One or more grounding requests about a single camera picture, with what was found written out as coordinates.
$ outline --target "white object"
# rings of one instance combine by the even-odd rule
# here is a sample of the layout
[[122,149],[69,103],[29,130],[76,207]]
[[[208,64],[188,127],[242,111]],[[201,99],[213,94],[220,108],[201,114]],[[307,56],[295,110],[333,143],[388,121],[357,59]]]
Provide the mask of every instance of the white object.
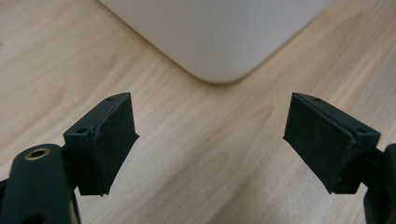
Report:
[[100,0],[196,77],[235,81],[330,0]]

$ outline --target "small hole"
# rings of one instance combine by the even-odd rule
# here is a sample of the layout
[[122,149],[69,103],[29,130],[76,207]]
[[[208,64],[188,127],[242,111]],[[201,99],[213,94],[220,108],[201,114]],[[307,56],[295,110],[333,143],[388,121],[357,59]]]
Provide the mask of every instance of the small hole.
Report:
[[35,161],[47,156],[49,153],[50,150],[48,148],[38,148],[26,154],[25,159],[28,161]]
[[358,133],[367,133],[367,131],[364,130],[364,129],[356,129],[356,131],[357,131]]
[[37,158],[37,157],[44,155],[45,153],[46,153],[46,150],[39,149],[39,150],[32,152],[32,154],[30,154],[30,156],[32,158]]
[[46,217],[42,214],[34,214],[29,216],[23,221],[23,224],[42,224],[46,220]]
[[80,128],[77,130],[77,133],[85,133],[85,132],[87,132],[87,130],[88,129],[86,129],[86,128]]

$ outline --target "black plastic piece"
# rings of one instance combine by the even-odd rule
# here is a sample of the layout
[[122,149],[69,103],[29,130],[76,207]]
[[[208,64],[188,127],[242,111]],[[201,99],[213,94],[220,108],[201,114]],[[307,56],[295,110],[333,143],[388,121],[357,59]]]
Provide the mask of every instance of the black plastic piece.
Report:
[[80,194],[108,194],[137,138],[130,93],[103,100],[67,130],[65,147],[77,159]]
[[[48,154],[44,157],[35,159],[46,151]],[[6,206],[2,208],[0,221],[78,223],[72,193],[61,148],[51,144],[31,147],[19,154],[12,164],[3,201]]]
[[375,150],[379,136],[376,130],[316,97],[292,95],[284,138],[329,192],[357,191],[360,171],[352,164]]
[[130,93],[105,99],[65,134],[66,144],[31,147],[0,182],[0,223],[80,223],[74,189],[103,195],[138,135]]
[[329,192],[368,190],[368,224],[396,223],[396,145],[376,149],[380,133],[319,98],[294,93],[285,140]]

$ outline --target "metal ring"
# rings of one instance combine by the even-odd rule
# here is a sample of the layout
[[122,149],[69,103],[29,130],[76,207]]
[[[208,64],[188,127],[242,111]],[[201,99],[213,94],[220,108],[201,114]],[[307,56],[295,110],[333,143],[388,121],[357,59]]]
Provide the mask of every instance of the metal ring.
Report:
[[50,149],[47,147],[40,147],[37,148],[28,154],[25,155],[25,159],[28,161],[35,161],[39,160],[43,157],[46,157],[48,154],[50,154]]

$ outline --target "wooden table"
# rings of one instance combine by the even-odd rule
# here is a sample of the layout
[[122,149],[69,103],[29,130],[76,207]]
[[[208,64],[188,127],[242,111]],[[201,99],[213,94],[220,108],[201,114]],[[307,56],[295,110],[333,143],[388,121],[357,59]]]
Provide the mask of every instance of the wooden table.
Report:
[[335,0],[251,75],[204,83],[98,1],[0,1],[0,179],[28,147],[130,91],[141,138],[83,223],[364,223],[282,139],[290,96],[315,95],[396,142],[396,1]]

